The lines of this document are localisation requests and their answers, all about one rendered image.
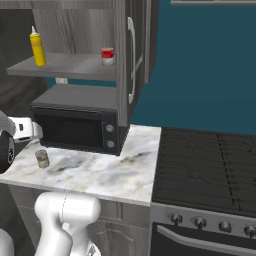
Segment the black microwave oven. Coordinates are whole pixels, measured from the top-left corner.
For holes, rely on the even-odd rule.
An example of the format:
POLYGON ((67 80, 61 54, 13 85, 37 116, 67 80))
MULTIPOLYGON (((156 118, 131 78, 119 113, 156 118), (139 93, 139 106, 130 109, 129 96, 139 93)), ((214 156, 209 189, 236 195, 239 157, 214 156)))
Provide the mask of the black microwave oven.
POLYGON ((118 125, 115 87, 56 84, 31 103, 31 111, 45 147, 119 156, 129 131, 118 125))

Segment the black and silver stove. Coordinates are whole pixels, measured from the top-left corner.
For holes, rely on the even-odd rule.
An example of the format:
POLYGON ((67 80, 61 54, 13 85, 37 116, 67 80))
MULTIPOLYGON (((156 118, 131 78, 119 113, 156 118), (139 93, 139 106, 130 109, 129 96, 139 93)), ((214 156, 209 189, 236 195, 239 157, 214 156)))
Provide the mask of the black and silver stove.
POLYGON ((150 205, 149 256, 236 256, 178 244, 157 232, 256 250, 256 135, 161 129, 150 205), (169 215, 183 217, 174 225, 169 215), (202 217, 199 230, 193 220, 202 217), (219 230, 227 221, 230 233, 219 230))

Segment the silver range hood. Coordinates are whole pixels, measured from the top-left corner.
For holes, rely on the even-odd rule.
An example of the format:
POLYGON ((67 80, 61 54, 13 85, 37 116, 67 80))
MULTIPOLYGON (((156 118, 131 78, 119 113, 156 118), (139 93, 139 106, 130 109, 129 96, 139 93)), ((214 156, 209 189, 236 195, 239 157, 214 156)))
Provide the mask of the silver range hood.
POLYGON ((177 6, 256 6, 256 0, 170 0, 170 4, 177 6))

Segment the grey cabinet door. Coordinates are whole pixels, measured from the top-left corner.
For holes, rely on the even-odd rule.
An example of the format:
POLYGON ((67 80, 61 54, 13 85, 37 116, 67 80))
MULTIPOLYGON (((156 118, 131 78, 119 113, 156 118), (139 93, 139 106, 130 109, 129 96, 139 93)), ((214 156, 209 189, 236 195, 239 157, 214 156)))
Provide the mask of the grey cabinet door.
POLYGON ((113 0, 118 125, 128 126, 134 108, 156 62, 160 0, 113 0), (136 34, 136 85, 132 91, 132 38, 127 18, 133 19, 136 34))

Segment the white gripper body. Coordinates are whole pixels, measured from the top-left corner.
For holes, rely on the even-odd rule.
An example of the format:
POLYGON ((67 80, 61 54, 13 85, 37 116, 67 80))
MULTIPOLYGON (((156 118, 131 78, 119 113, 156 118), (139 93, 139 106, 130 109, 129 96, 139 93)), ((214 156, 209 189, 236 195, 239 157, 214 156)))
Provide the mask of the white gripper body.
POLYGON ((43 130, 38 123, 36 123, 36 122, 32 123, 32 131, 33 131, 33 134, 32 134, 33 139, 42 139, 43 138, 43 130))

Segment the yellow mustard bottle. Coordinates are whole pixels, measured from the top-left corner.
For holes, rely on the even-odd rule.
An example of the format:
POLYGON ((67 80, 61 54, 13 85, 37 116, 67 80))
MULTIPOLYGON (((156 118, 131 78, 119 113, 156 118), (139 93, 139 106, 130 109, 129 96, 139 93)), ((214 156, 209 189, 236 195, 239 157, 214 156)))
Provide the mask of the yellow mustard bottle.
POLYGON ((30 34, 30 43, 34 56, 35 64, 39 67, 46 65, 46 57, 44 53, 43 43, 40 34, 36 31, 35 27, 32 27, 30 34))

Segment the red and white can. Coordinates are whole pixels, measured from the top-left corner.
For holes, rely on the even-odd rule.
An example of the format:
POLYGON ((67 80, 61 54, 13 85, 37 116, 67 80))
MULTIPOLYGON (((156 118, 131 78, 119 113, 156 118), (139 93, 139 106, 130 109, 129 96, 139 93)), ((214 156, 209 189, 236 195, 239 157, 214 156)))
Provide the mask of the red and white can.
POLYGON ((101 57, 102 57, 102 63, 104 66, 112 66, 114 64, 114 49, 102 48, 101 57))

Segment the grey base cabinet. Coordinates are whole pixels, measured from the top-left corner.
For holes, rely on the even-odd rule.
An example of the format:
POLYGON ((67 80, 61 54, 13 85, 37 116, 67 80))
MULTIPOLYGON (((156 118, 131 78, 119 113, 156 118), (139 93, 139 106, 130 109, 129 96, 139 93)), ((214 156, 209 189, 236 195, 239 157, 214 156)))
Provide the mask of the grey base cabinet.
MULTIPOLYGON (((34 203, 43 190, 15 185, 9 185, 9 189, 33 246, 37 247, 41 226, 34 203)), ((88 227, 88 233, 102 256, 148 256, 150 208, 103 199, 100 203, 100 217, 88 227)))

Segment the grey wood wall cabinet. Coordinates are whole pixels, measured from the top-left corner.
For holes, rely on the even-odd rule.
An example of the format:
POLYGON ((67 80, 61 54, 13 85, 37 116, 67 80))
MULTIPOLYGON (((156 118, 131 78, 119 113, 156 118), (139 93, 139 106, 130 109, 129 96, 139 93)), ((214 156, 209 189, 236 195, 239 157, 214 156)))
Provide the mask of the grey wood wall cabinet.
POLYGON ((116 81, 116 63, 104 66, 101 49, 115 47, 113 0, 0 0, 0 9, 29 10, 41 35, 46 65, 27 56, 12 75, 116 81))

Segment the silver stove knob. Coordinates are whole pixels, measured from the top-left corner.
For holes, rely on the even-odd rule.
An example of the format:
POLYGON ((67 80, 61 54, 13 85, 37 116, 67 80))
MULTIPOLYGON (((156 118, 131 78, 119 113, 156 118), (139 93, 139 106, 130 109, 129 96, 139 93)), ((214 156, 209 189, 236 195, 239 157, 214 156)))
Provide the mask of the silver stove knob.
POLYGON ((232 226, 227 221, 223 221, 219 223, 219 230, 222 232, 230 233, 232 231, 232 226))
POLYGON ((207 223, 206 223, 206 220, 202 217, 196 217, 194 220, 194 225, 199 229, 203 229, 206 227, 207 223))
POLYGON ((246 226, 244 228, 244 232, 249 238, 253 238, 256 235, 256 227, 246 226))
POLYGON ((178 213, 172 213, 169 215, 169 219, 174 225, 179 225, 183 221, 183 217, 178 213))

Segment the grey metal can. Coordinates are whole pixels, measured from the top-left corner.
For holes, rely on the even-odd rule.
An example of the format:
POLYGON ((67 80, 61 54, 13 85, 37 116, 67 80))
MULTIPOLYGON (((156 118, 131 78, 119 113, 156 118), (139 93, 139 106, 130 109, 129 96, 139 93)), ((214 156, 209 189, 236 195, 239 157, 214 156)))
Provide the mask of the grey metal can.
POLYGON ((42 169, 47 168, 50 165, 48 154, 46 150, 38 150, 35 153, 38 166, 42 169))

